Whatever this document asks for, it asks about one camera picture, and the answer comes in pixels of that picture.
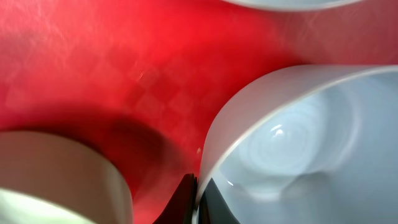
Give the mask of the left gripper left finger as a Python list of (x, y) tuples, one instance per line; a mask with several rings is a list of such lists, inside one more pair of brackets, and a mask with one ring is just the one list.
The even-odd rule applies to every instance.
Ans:
[(197, 194), (197, 178), (185, 174), (154, 224), (191, 224)]

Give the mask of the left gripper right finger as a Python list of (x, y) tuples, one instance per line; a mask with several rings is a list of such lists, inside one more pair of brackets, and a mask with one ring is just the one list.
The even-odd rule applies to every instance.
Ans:
[(239, 224), (213, 179), (208, 183), (200, 200), (198, 224)]

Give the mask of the green bowl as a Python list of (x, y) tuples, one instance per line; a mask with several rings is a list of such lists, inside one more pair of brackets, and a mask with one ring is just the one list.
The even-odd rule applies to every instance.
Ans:
[(1, 133), (1, 223), (132, 223), (124, 177), (77, 141), (33, 131)]

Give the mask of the light blue bowl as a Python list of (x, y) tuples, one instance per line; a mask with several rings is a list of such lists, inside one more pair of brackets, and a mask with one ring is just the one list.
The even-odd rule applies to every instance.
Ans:
[(239, 223), (396, 223), (397, 67), (301, 65), (254, 80), (209, 128), (198, 206), (211, 179)]

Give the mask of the large light blue plate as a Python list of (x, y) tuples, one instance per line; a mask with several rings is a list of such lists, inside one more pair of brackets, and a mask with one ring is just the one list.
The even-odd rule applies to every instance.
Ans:
[(361, 0), (224, 0), (231, 4), (269, 11), (316, 11), (361, 2)]

